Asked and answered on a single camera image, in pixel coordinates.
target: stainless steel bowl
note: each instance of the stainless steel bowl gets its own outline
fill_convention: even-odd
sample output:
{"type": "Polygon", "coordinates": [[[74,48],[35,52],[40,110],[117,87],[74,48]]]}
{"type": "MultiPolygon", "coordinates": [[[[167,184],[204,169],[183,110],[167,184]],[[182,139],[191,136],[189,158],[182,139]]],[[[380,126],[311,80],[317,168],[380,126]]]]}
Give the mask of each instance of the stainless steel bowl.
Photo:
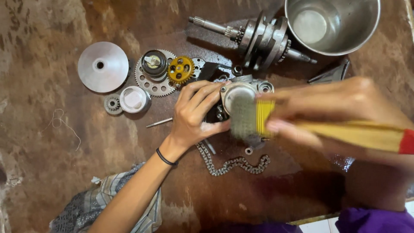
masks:
{"type": "Polygon", "coordinates": [[[285,0],[293,35],[306,48],[339,56],[361,48],[380,20],[380,0],[285,0]]]}

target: black wristband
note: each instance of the black wristband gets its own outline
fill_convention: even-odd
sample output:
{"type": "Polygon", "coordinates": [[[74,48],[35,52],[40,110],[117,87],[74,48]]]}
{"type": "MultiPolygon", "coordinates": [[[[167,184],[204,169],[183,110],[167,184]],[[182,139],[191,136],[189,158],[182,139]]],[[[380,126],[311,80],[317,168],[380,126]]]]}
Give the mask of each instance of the black wristband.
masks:
{"type": "Polygon", "coordinates": [[[170,166],[177,166],[178,162],[175,163],[171,163],[170,161],[168,161],[166,158],[164,158],[164,156],[162,156],[161,152],[159,152],[159,148],[156,149],[156,153],[158,154],[159,158],[164,161],[166,164],[170,165],[170,166]]]}

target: string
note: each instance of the string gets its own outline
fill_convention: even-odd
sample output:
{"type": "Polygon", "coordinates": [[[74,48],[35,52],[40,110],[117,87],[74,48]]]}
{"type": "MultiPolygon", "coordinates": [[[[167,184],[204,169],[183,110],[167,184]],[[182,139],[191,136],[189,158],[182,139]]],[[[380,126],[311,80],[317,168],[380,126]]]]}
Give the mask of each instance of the string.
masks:
{"type": "Polygon", "coordinates": [[[80,140],[80,137],[76,134],[76,132],[75,132],[75,130],[73,130],[69,125],[67,125],[63,120],[62,120],[62,117],[63,117],[63,115],[65,114],[65,112],[62,110],[62,109],[55,109],[54,111],[53,111],[53,116],[52,116],[52,119],[51,119],[51,121],[49,122],[49,124],[48,124],[48,126],[46,126],[46,128],[44,129],[44,130],[42,130],[42,131],[40,131],[39,132],[39,135],[40,135],[40,137],[43,137],[42,136],[42,132],[43,131],[45,131],[51,124],[52,124],[52,126],[53,126],[53,128],[59,128],[59,127],[61,127],[62,126],[62,123],[63,124],[65,124],[68,128],[70,128],[72,131],[73,131],[73,133],[75,134],[75,136],[79,139],[79,144],[78,144],[78,147],[76,148],[76,150],[75,151],[77,151],[78,149],[79,149],[79,147],[80,147],[80,144],[81,144],[81,140],[80,140]],[[55,113],[58,111],[58,110],[60,110],[60,111],[62,111],[62,115],[60,116],[60,117],[55,117],[55,113]],[[59,126],[55,126],[55,122],[54,122],[54,120],[59,120],[59,126]]]}

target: wrist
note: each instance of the wrist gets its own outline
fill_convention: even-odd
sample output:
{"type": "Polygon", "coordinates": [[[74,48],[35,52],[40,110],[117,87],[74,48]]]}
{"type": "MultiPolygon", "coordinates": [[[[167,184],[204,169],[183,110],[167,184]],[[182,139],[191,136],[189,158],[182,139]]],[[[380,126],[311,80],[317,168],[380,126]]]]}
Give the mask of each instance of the wrist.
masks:
{"type": "Polygon", "coordinates": [[[180,146],[175,142],[174,138],[168,135],[164,142],[161,143],[159,150],[168,161],[175,163],[188,150],[188,148],[180,146]]]}

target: hand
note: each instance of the hand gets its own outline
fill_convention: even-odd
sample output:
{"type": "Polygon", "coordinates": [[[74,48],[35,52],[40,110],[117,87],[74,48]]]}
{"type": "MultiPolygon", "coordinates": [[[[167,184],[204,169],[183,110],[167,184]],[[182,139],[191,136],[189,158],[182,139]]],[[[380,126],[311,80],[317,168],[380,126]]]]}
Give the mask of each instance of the hand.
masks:
{"type": "Polygon", "coordinates": [[[258,98],[277,102],[267,120],[268,130],[324,153],[353,156],[356,147],[298,129],[288,121],[371,120],[414,129],[413,123],[382,96],[369,78],[354,77],[332,84],[285,88],[258,98]]]}
{"type": "Polygon", "coordinates": [[[175,105],[173,128],[168,136],[174,144],[187,150],[192,145],[230,129],[230,122],[203,122],[207,112],[220,100],[225,83],[198,81],[183,87],[175,105]]]}

